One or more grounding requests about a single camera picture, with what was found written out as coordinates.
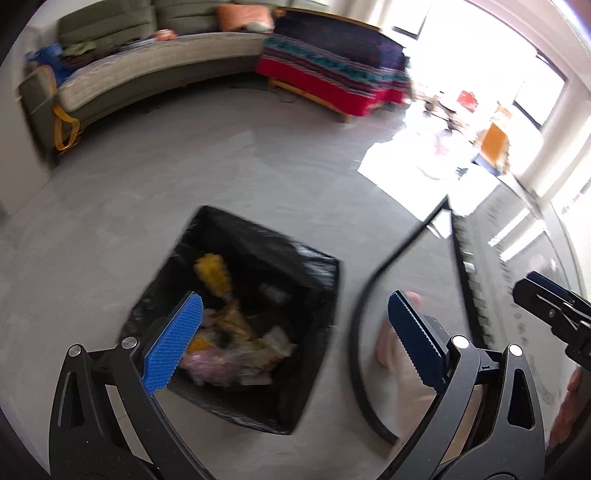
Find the gray floor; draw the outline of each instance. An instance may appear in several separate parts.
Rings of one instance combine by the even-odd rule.
[[[293,435],[234,426],[161,391],[157,398],[173,424],[220,479],[368,479],[385,466],[389,446],[365,424],[350,389],[345,333],[362,283],[417,223],[357,172],[368,148],[401,128],[404,110],[345,125],[307,100],[282,102],[294,98],[287,93],[228,88],[245,82],[254,85],[234,79],[192,86],[110,116],[0,227],[0,403],[45,466],[67,348],[114,346],[129,308],[203,204],[339,257],[337,329]],[[392,162],[403,161],[392,152]],[[378,379],[384,372],[371,362],[371,347],[381,302],[393,288],[424,294],[426,313],[453,323],[462,309],[449,241],[424,236],[376,293],[380,306],[363,334],[362,354]],[[393,388],[372,394],[395,427]],[[116,401],[115,408],[139,452]]]

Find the yellow strap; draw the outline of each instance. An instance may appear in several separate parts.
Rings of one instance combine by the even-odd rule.
[[[48,65],[40,65],[41,70],[45,73],[47,78],[47,84],[49,88],[49,92],[51,96],[57,94],[57,84],[56,78],[53,75],[53,70]],[[53,124],[53,142],[60,152],[66,151],[69,148],[73,147],[78,143],[80,139],[80,120],[68,115],[65,110],[57,103],[57,100],[54,101],[53,105],[53,113],[56,116],[56,121]],[[68,143],[64,145],[64,141],[62,138],[62,131],[61,131],[61,122],[68,122],[72,125],[72,129],[70,131],[70,139]]]

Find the black trash bag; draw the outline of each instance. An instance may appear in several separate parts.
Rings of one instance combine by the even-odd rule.
[[[280,325],[297,347],[273,370],[271,385],[198,386],[185,370],[177,368],[168,388],[243,427],[290,434],[329,344],[339,260],[231,213],[203,206],[132,308],[121,338],[141,336],[152,322],[166,317],[189,290],[201,295],[205,308],[221,308],[221,299],[209,293],[193,270],[195,260],[208,252],[223,257],[243,314],[278,312]],[[266,328],[266,323],[263,315],[255,328]]]

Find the silver bolt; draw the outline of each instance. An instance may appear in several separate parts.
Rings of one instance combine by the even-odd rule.
[[[70,356],[80,355],[81,351],[82,351],[82,348],[80,347],[80,345],[72,345],[70,347],[70,349],[68,350],[68,355],[70,355]]]
[[[523,350],[521,349],[521,347],[519,345],[514,344],[514,343],[509,345],[509,351],[515,356],[523,355]]]
[[[138,339],[136,337],[126,337],[121,342],[121,346],[126,350],[129,350],[138,344]]]
[[[456,335],[455,337],[453,337],[452,343],[460,349],[468,348],[468,346],[470,345],[468,339],[462,335]]]

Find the curtain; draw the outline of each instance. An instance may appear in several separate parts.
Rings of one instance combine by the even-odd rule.
[[[393,0],[352,0],[348,17],[383,27]]]

